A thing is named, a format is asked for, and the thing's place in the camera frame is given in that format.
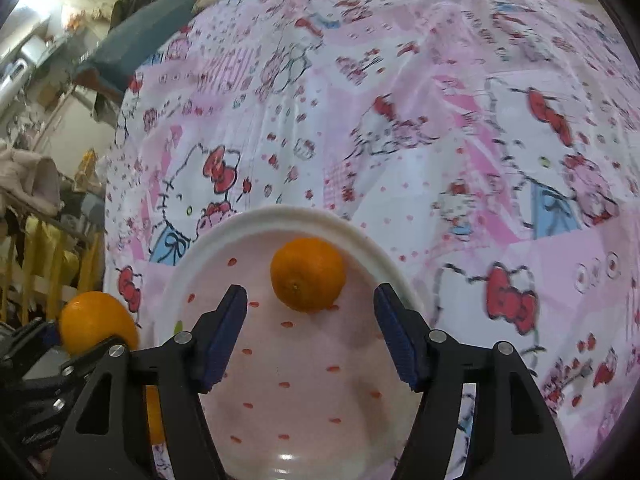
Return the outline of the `large orange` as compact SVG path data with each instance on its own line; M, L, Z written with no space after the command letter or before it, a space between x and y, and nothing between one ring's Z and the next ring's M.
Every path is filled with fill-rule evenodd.
M58 332L71 356L79 356L111 336L122 338L130 350L139 348L134 319L106 292L84 292L70 300L61 310Z
M150 442L160 445L165 442L162 410L160 409L160 394L157 386L145 387L146 417L148 418Z

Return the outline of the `tangerine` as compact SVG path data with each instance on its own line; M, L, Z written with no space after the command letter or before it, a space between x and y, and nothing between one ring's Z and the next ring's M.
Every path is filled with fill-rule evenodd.
M276 297L296 312L316 313L335 304L346 284L341 253L318 237L297 237L280 247L270 262Z

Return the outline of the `pink strawberry ceramic plate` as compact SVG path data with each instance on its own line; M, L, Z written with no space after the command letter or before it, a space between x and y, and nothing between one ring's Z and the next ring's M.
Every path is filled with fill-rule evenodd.
M270 262L285 243L320 237L342 255L347 280L315 314L285 307ZM214 226L180 260L155 313L165 342L244 287L247 315L226 374L201 398L221 463L235 479L388 479L420 398L404 384L373 310L375 287L418 297L390 257L333 214L270 206Z

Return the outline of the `pink fluffy garment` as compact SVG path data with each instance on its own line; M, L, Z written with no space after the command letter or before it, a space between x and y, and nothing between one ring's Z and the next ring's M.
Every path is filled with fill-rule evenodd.
M54 160L43 154L12 148L1 140L1 217L6 214L7 197L55 217L61 210L61 178Z

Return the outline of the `Hello Kitty pink sheet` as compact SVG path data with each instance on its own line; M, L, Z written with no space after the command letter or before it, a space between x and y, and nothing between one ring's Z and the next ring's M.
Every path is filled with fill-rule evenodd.
M513 342L575 474L639 382L639 70L591 0L198 0L134 66L104 287L149 344L178 264L265 206L334 214L431 323Z

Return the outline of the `blue sofa with clothes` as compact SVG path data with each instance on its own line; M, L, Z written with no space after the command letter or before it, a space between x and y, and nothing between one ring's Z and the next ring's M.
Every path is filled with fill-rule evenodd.
M192 18L196 0L117 0L106 37L79 62L72 81L122 102L136 70Z

